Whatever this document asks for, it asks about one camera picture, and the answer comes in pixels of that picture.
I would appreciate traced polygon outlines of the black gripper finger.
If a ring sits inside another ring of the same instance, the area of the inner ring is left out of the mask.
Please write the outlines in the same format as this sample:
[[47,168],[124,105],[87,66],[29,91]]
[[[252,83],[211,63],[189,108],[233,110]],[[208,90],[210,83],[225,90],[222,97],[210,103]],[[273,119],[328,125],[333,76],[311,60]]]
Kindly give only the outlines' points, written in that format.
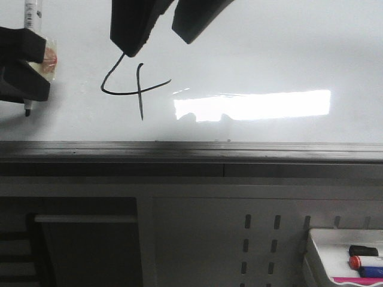
[[178,1],[172,30],[191,44],[233,0]]
[[1,66],[1,101],[45,102],[49,93],[50,83],[27,62],[16,60]]
[[159,16],[173,0],[113,0],[110,39],[121,51],[135,57],[147,42]]
[[1,69],[18,60],[42,64],[46,40],[28,28],[1,27]]

